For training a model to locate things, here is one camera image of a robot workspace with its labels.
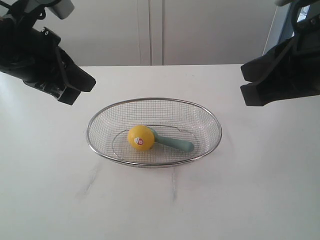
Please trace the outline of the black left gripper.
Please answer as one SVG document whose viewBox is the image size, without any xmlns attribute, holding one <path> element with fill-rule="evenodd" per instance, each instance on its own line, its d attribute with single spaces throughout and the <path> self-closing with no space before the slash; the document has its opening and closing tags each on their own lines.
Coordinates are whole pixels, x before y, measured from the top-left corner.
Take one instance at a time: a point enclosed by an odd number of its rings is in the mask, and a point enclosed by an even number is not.
<svg viewBox="0 0 320 240">
<path fill-rule="evenodd" d="M 60 41 L 48 28 L 16 31 L 14 21 L 2 17 L 0 71 L 72 106 L 81 92 L 94 88 L 96 80 L 75 64 L 59 46 Z"/>
</svg>

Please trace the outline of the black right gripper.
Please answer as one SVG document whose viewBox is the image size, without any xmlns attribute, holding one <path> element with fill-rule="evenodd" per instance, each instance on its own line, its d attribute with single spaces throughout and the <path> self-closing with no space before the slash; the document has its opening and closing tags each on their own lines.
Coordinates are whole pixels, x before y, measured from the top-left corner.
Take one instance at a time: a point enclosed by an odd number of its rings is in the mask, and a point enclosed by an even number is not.
<svg viewBox="0 0 320 240">
<path fill-rule="evenodd" d="M 307 6 L 306 18 L 298 20 L 301 9 Z M 262 107 L 320 94 L 320 5 L 294 4 L 291 24 L 294 37 L 241 66 L 248 82 L 240 87 L 247 106 Z"/>
</svg>

